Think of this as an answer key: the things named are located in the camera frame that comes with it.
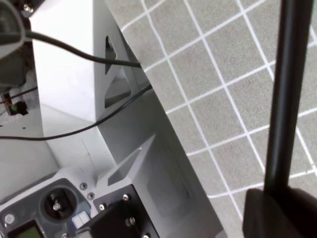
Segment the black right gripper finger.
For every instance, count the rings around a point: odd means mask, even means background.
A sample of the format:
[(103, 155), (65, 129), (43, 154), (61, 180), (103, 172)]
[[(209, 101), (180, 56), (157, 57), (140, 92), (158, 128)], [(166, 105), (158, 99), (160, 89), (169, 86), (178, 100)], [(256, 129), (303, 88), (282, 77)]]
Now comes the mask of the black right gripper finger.
[(279, 201), (249, 189), (242, 230), (246, 238), (315, 238), (317, 199), (299, 188), (287, 188)]

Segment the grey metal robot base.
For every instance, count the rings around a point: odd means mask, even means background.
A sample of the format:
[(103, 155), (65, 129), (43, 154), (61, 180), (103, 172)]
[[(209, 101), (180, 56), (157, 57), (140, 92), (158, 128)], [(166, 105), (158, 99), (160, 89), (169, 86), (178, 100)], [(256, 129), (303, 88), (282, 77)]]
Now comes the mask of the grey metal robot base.
[(10, 0), (39, 105), (0, 127), (0, 205), (45, 181), (86, 182), (75, 238), (224, 238), (151, 83), (103, 0)]

